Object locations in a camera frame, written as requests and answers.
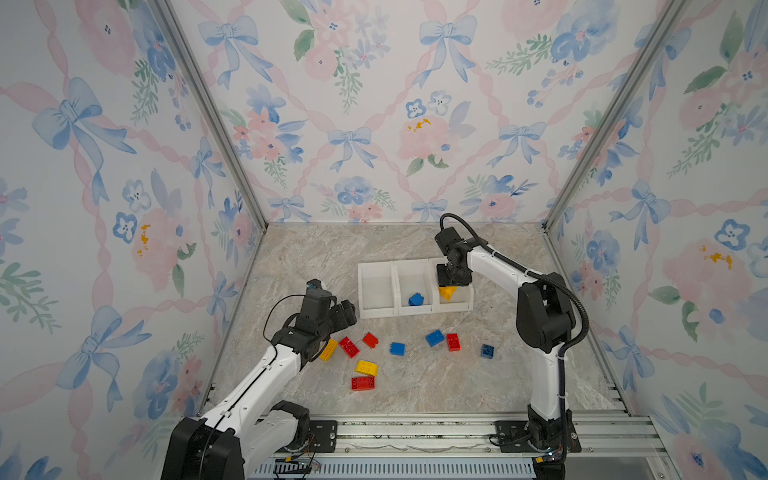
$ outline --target red toy block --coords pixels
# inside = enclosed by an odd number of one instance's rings
[[[350,358],[355,358],[355,355],[360,353],[360,349],[355,346],[354,343],[352,343],[352,340],[349,339],[348,336],[344,337],[344,340],[339,342],[339,346],[342,350],[344,350],[344,353]]]
[[[449,352],[458,352],[462,349],[462,344],[458,341],[458,333],[449,333],[447,338]]]
[[[374,337],[371,332],[368,332],[366,336],[362,338],[362,342],[365,343],[367,346],[371,347],[372,349],[375,349],[376,345],[379,344],[379,339]]]
[[[352,390],[373,390],[376,388],[376,377],[356,376],[352,378]]]

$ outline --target yellow arched block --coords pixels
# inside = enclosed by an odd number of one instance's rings
[[[437,290],[440,290],[440,296],[445,299],[446,302],[451,301],[451,297],[456,292],[457,286],[439,286]]]
[[[379,366],[375,363],[366,362],[365,360],[358,360],[355,372],[362,373],[367,376],[376,376],[379,373]]]
[[[337,341],[334,339],[328,340],[328,346],[323,350],[323,353],[320,353],[320,359],[327,362],[331,358],[331,355],[336,351],[337,346],[339,346]]]

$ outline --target wall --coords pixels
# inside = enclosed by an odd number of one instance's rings
[[[144,3],[4,2],[0,38],[0,478],[151,478],[257,229]]]
[[[764,0],[691,2],[553,232],[686,480],[768,478],[767,28]]]
[[[542,220],[664,3],[172,1],[268,220],[350,223]]]

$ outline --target toy block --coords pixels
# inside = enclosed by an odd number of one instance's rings
[[[462,344],[458,340],[458,333],[448,334],[448,350],[449,352],[458,352],[462,349]]]
[[[440,296],[445,299],[446,302],[451,301],[451,297],[456,293],[457,286],[439,286],[437,290],[440,292]]]
[[[445,336],[440,330],[435,330],[434,332],[427,335],[427,343],[429,343],[429,346],[435,346],[443,340],[445,340]]]
[[[356,376],[352,378],[352,390],[373,390],[376,388],[376,379],[372,376]]]
[[[392,343],[392,345],[389,346],[389,353],[393,355],[398,355],[398,356],[405,356],[406,355],[405,343]]]
[[[483,345],[480,352],[480,356],[484,356],[486,359],[493,358],[493,347],[490,345]]]
[[[375,363],[366,362],[365,360],[358,360],[355,372],[368,376],[376,376],[376,374],[379,373],[379,366]]]
[[[352,343],[352,340],[349,339],[348,336],[345,336],[344,339],[339,342],[339,346],[344,350],[344,353],[350,358],[355,358],[355,355],[360,353],[360,349],[355,346],[354,343]]]
[[[331,355],[333,355],[333,353],[336,351],[337,346],[339,346],[337,341],[334,339],[328,340],[328,346],[323,350],[323,353],[320,353],[320,359],[324,362],[330,360]]]
[[[408,304],[410,306],[424,305],[424,297],[421,293],[414,293],[413,296],[408,299]]]
[[[371,347],[372,349],[375,349],[377,345],[379,345],[379,339],[373,336],[371,332],[368,332],[366,336],[362,338],[362,342],[365,343],[367,346]]]

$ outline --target blue toy block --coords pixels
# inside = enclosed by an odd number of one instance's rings
[[[419,306],[424,304],[424,297],[421,293],[414,293],[411,298],[408,299],[410,306]]]
[[[392,343],[392,345],[389,346],[389,353],[397,356],[405,356],[406,355],[406,345],[405,343]]]
[[[445,340],[445,335],[443,335],[440,330],[435,330],[427,335],[427,343],[429,343],[429,346],[435,346],[443,340]]]
[[[486,359],[492,359],[493,358],[493,347],[490,345],[483,345],[482,351],[480,352],[480,356],[484,356]]]

